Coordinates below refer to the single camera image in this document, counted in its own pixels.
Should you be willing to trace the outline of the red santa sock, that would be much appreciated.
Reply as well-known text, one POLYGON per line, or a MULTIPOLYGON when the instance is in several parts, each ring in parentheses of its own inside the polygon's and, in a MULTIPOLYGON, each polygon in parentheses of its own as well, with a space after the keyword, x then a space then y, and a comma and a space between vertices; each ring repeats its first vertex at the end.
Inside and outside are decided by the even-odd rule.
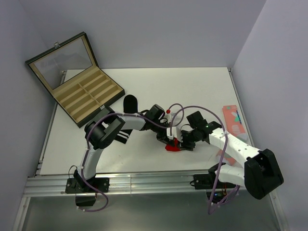
POLYGON ((180 152, 181 151, 179 141, 176 138, 169 140, 165 146, 165 149, 168 152, 180 152))

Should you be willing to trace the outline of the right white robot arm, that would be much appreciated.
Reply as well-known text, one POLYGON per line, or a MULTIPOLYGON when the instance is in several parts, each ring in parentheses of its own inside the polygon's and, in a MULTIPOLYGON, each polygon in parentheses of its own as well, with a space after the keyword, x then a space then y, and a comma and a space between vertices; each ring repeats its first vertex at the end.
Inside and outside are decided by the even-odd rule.
POLYGON ((181 145, 191 151, 198 141, 216 146, 234 158, 239 167, 226 163, 212 166, 207 174, 195 175, 196 189, 213 189, 223 184, 245 187, 260 200, 284 183, 275 154, 246 144, 237 137, 223 131, 216 121, 208 123, 199 111, 187 116, 191 131, 182 131, 181 145))

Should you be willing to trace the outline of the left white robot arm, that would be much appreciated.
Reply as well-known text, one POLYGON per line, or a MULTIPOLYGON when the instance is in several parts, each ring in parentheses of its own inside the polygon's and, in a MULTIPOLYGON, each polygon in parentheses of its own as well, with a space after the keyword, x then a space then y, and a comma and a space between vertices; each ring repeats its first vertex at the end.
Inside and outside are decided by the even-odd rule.
POLYGON ((164 109, 155 104, 145 114, 138 112, 116 113, 110 107, 103 108, 85 126, 85 138, 87 142, 81 166, 74 172, 76 186, 82 192, 89 192, 94 186, 96 166, 100 156, 118 136, 122 130, 151 130, 156 133, 156 138, 166 144, 168 151, 178 151, 179 139, 169 135, 172 131, 167 123, 161 123, 164 109))

